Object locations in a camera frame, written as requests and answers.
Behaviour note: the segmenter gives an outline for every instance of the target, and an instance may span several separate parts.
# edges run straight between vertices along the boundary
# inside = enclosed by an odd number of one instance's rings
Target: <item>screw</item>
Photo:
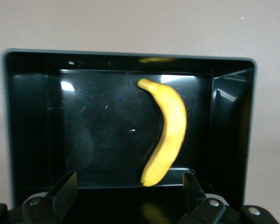
[[[30,206],[33,206],[33,205],[37,205],[39,202],[40,202],[40,198],[39,197],[35,197],[35,198],[32,198],[29,202],[29,205]]]
[[[257,208],[250,207],[250,208],[248,208],[248,210],[252,215],[256,215],[256,216],[260,215],[260,211]]]
[[[217,202],[216,200],[211,199],[211,200],[210,200],[210,205],[211,205],[211,206],[214,206],[214,207],[218,207],[220,204],[219,204],[219,202]]]

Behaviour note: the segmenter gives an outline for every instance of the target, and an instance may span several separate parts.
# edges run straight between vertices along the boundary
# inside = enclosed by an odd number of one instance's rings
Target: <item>banana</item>
[[[177,158],[187,128],[187,112],[181,96],[170,86],[140,79],[137,85],[150,92],[161,109],[164,123],[160,140],[146,163],[143,186],[160,182]]]

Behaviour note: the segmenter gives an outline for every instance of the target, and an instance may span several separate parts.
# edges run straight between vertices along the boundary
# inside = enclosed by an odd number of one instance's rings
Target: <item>black tray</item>
[[[114,191],[119,200],[119,192],[180,192],[182,174],[194,172],[205,191],[239,208],[255,66],[247,58],[7,52],[15,205],[75,170],[81,192]],[[140,78],[171,85],[188,114],[181,152],[151,189],[141,187],[140,175],[161,135],[162,115],[137,87]]]

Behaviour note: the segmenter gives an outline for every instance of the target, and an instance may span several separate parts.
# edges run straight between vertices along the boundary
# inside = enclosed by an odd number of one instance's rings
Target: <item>metal bolt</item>
[[[35,198],[32,198],[29,202],[29,205],[30,206],[33,206],[33,205],[37,205],[39,202],[40,202],[40,198],[39,197],[35,197]]]
[[[260,211],[257,208],[250,207],[250,208],[248,208],[248,210],[252,215],[256,215],[256,216],[260,215]]]
[[[220,204],[219,204],[219,202],[217,202],[216,200],[211,199],[211,200],[210,200],[210,205],[211,205],[211,206],[214,206],[214,207],[218,207]]]

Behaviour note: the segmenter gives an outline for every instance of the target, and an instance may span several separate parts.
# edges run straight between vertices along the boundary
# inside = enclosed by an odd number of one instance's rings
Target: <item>beige surface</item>
[[[0,0],[0,202],[10,204],[1,68],[8,48],[253,58],[245,201],[280,222],[280,0]]]

